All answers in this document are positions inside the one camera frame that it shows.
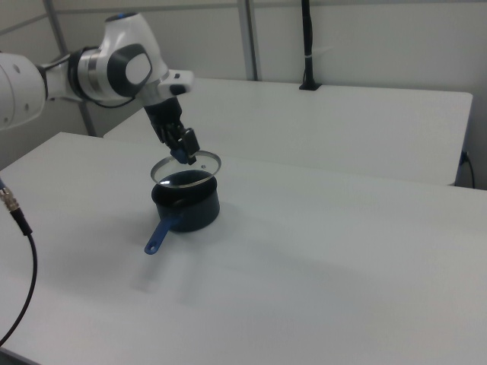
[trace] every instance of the saucepan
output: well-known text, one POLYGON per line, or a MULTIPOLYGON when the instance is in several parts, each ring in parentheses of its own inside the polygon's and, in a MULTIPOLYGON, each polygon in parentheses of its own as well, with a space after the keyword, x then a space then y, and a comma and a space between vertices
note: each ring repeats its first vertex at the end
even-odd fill
POLYGON ((152 201, 161 222, 145 246, 145 253, 154 255, 167 232, 192 232, 213 222, 220 212, 215 174, 221 159, 207 151, 196 152, 196 162, 185 165, 174 157, 164 158, 151 171, 156 182, 152 201))

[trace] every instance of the white table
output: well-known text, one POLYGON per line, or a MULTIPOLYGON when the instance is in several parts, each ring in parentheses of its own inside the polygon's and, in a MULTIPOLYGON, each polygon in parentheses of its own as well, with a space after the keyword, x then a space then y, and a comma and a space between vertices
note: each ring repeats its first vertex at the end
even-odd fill
MULTIPOLYGON (((485 363, 484 192, 222 157, 220 216, 149 256, 163 150, 60 134, 1 172, 40 265, 8 350, 45 365, 485 363)), ((5 209, 0 232, 6 329, 31 258, 5 209)))
MULTIPOLYGON (((179 97, 203 149, 344 173, 454 183, 472 95, 197 79, 179 97)), ((160 144, 144 111, 105 135, 160 144)))

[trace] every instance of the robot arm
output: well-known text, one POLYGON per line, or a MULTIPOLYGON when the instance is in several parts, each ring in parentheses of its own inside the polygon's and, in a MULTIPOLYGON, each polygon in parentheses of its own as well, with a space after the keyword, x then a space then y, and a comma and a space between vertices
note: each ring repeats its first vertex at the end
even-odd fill
POLYGON ((168 69, 140 14, 119 14, 106 20, 100 47, 80 49, 49 65, 0 53, 0 130, 36 118, 47 99, 137 99, 161 142, 179 162, 191 164, 199 145, 194 131, 180 121, 177 96, 191 90, 193 79, 191 71, 168 69))

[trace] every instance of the white wall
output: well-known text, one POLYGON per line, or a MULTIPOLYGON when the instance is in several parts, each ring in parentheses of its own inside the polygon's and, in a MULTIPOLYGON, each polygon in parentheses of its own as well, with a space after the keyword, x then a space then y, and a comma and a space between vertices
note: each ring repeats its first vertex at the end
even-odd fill
MULTIPOLYGON (((249 78, 237 0, 56 0, 53 4, 71 51, 98 46, 103 39, 104 21, 110 15, 139 11, 151 26, 170 68, 189 69, 202 78, 249 78)), ((139 108, 136 103, 116 111, 88 105, 100 136, 139 108)))
MULTIPOLYGON (((262 79, 300 83, 301 8, 269 3, 255 8, 262 79)), ((311 16, 314 48, 326 50, 314 57, 318 81, 473 94, 465 147, 487 189, 487 3, 321 5, 311 16)))
MULTIPOLYGON (((0 50, 35 63, 59 56, 42 0, 0 2, 0 50)), ((59 132, 86 134, 76 104, 48 102, 40 118, 0 134, 0 170, 59 132)))

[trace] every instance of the black cable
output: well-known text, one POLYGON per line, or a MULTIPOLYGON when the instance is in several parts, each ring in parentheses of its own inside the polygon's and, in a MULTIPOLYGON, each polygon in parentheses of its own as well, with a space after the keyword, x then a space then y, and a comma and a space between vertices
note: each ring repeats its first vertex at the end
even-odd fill
POLYGON ((93 101, 93 103, 97 104, 98 106, 101 106, 102 108, 115 109, 115 108, 120 108, 121 106, 125 106, 127 104, 130 104, 134 100, 135 100, 135 97, 132 97, 132 99, 126 101, 125 103, 121 103, 121 104, 117 104, 117 105, 103 105, 103 104, 98 103, 95 100, 92 100, 92 101, 93 101))
POLYGON ((470 158, 469 158, 468 155, 465 157, 465 162, 467 162, 469 164, 469 167, 470 167, 470 175, 472 176, 472 189, 474 189, 475 188, 475 177, 473 175, 472 161, 470 161, 470 158))
POLYGON ((29 239, 30 248, 32 249, 32 280, 30 281, 30 288, 29 293, 27 294, 27 298, 25 300, 24 306, 22 307, 21 312, 19 313, 17 319, 15 320, 14 324, 8 330, 7 334, 0 340, 0 347, 10 338, 12 333, 14 333, 15 329, 17 328, 18 324, 21 322, 24 314, 29 307, 30 300, 32 299, 33 289, 36 287, 36 279, 37 279, 37 251, 36 251, 36 244, 33 241, 32 235, 27 235, 29 239))
POLYGON ((69 57, 68 58, 65 58, 65 59, 62 59, 61 61, 59 62, 56 62, 56 63, 53 63, 52 65, 49 65, 47 67, 44 68, 44 71, 47 71, 47 70, 50 70, 51 68, 55 68, 59 65, 62 65, 63 63, 67 62, 69 60, 69 57))

